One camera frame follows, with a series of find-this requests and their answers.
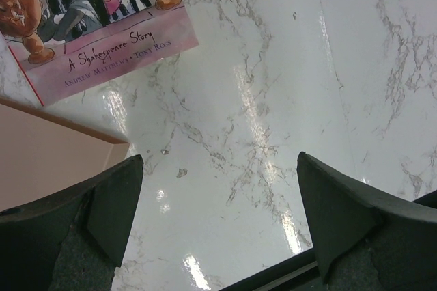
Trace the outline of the purple illustrated children's book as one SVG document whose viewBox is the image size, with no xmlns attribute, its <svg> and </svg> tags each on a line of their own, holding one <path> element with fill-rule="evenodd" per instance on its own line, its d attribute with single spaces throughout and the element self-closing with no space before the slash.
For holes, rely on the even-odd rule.
<svg viewBox="0 0 437 291">
<path fill-rule="evenodd" d="M 183 0 L 1 0 L 1 37 L 42 106 L 198 44 Z"/>
</svg>

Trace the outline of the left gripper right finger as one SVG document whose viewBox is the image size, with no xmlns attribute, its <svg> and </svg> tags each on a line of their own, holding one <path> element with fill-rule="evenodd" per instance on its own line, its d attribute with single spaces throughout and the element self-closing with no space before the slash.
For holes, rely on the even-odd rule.
<svg viewBox="0 0 437 291">
<path fill-rule="evenodd" d="M 329 290 L 435 290 L 436 193 L 407 201 L 301 152 L 298 183 Z"/>
</svg>

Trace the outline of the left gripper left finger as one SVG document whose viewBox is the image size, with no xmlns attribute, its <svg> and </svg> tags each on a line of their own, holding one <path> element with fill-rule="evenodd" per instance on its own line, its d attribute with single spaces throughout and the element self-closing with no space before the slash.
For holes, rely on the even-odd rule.
<svg viewBox="0 0 437 291">
<path fill-rule="evenodd" d="M 52 195 L 1 212 L 2 290 L 110 290 L 143 181 L 135 155 Z"/>
</svg>

